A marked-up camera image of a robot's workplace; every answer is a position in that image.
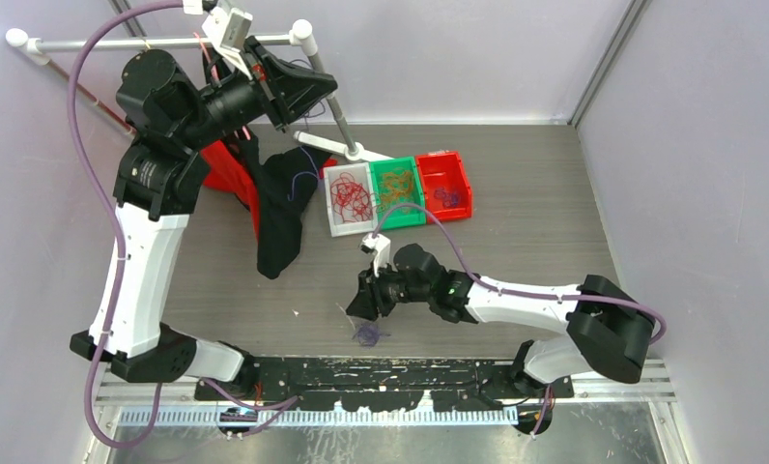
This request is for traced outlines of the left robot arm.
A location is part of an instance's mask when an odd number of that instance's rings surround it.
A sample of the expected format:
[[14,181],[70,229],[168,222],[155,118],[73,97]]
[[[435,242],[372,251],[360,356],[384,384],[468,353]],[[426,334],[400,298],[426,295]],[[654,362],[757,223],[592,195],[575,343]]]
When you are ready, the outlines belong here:
[[182,236],[210,166],[206,148],[260,117],[281,131],[338,87],[335,78],[279,59],[254,38],[246,71],[197,88],[166,50],[136,54],[117,93],[136,135],[104,199],[115,245],[100,309],[71,350],[108,363],[130,383],[183,376],[219,384],[235,399],[253,393],[258,370],[248,352],[180,333],[162,320]]

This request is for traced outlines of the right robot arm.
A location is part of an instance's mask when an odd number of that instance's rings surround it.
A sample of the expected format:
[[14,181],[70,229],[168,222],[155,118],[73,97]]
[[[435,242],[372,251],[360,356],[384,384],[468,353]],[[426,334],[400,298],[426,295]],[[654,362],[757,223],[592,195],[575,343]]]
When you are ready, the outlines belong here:
[[608,279],[588,275],[580,284],[555,287],[502,282],[448,270],[418,244],[398,249],[392,260],[369,245],[370,266],[357,276],[357,292],[345,312],[375,321],[398,304],[424,303],[442,320],[509,323],[553,333],[521,344],[508,380],[533,397],[556,380],[593,371],[636,384],[641,379],[657,319]]

